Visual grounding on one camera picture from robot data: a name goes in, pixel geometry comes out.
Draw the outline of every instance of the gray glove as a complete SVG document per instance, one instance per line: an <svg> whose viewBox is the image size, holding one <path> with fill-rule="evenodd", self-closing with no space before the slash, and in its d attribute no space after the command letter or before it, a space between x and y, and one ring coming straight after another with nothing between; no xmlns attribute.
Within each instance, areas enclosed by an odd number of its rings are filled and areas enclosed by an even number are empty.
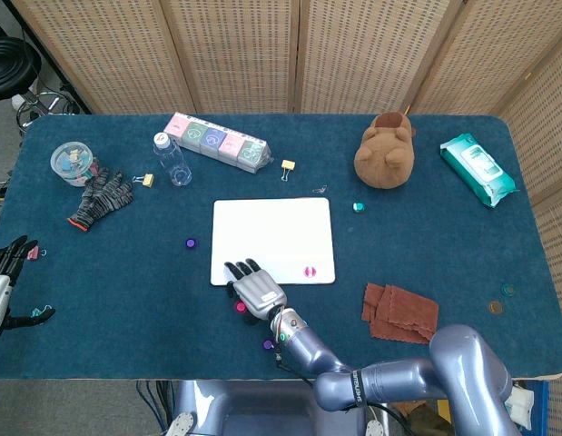
<svg viewBox="0 0 562 436"><path fill-rule="evenodd" d="M85 184L79 209L67 218L70 224L86 232L95 221L133 201L132 184L121 184L122 173L117 172L110 182L108 175L109 169L102 168Z"/></svg>

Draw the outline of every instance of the binder clip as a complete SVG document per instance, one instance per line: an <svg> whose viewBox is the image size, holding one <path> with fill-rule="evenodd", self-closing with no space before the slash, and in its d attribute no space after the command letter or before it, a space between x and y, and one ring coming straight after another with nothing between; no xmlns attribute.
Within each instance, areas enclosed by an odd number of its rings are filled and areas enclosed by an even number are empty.
<svg viewBox="0 0 562 436"><path fill-rule="evenodd" d="M281 180L284 182L288 182L289 181L289 173L295 169L295 162L293 161L282 161L281 164L281 168L282 168L282 177Z"/></svg>
<svg viewBox="0 0 562 436"><path fill-rule="evenodd" d="M143 177L134 177L133 183L141 183L146 188L151 188L153 184L153 174L146 174Z"/></svg>

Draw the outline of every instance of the brown cloth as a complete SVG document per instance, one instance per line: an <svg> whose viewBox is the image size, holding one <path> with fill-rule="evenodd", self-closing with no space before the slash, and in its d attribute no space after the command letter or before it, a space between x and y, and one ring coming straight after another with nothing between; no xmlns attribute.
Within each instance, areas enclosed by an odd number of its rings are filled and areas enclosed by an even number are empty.
<svg viewBox="0 0 562 436"><path fill-rule="evenodd" d="M361 319L370 322L373 338L428 343L436 331L438 305L398 286L368 283Z"/></svg>

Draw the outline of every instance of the brown plush toy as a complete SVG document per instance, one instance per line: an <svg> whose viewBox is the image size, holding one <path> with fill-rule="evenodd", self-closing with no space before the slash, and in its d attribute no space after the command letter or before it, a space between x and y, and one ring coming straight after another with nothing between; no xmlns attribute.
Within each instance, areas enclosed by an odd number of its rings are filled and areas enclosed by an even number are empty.
<svg viewBox="0 0 562 436"><path fill-rule="evenodd" d="M388 112L376 116L355 153L355 172L369 186L389 189L409 179L414 166L413 131L407 116Z"/></svg>

